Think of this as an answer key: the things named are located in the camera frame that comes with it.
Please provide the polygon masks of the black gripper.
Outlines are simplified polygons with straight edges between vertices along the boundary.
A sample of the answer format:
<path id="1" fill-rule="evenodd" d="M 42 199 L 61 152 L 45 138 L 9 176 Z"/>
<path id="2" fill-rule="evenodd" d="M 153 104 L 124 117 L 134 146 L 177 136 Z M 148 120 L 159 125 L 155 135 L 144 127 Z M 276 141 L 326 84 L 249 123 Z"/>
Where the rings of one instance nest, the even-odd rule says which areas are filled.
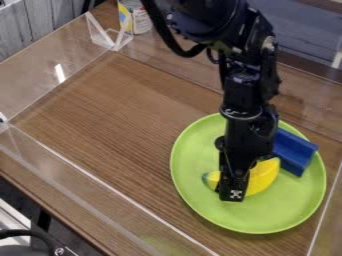
<path id="1" fill-rule="evenodd" d="M 223 114 L 224 134 L 216 138 L 220 201 L 241 202 L 247 195 L 249 169 L 267 159 L 273 150 L 279 115 L 273 105 L 264 105 L 255 116 L 241 118 Z"/>

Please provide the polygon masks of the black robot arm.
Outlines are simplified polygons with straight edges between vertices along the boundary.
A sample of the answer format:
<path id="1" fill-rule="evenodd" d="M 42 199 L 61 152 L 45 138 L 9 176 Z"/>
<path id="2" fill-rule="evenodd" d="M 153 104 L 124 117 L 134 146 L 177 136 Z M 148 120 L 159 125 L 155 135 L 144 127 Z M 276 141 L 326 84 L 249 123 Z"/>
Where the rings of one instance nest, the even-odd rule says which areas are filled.
<path id="1" fill-rule="evenodd" d="M 217 56 L 225 119 L 215 191 L 223 201 L 247 196 L 251 169 L 271 156 L 277 111 L 269 103 L 279 93 L 273 28 L 247 0 L 168 0 L 172 24 L 184 37 Z"/>

